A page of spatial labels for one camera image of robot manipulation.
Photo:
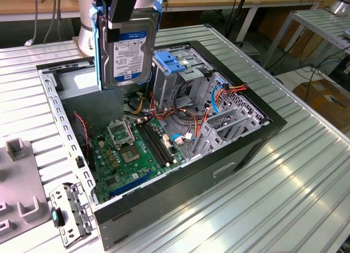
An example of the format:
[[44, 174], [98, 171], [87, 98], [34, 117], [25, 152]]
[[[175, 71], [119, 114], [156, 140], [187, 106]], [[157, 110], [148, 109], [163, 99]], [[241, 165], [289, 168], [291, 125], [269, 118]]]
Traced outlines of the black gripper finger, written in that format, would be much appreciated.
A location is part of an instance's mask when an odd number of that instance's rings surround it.
[[120, 40], [120, 29], [123, 22], [130, 20], [136, 0], [112, 0], [108, 10], [107, 43]]
[[109, 12], [112, 0], [94, 0], [94, 4], [102, 12], [105, 18], [109, 20], [111, 19]]

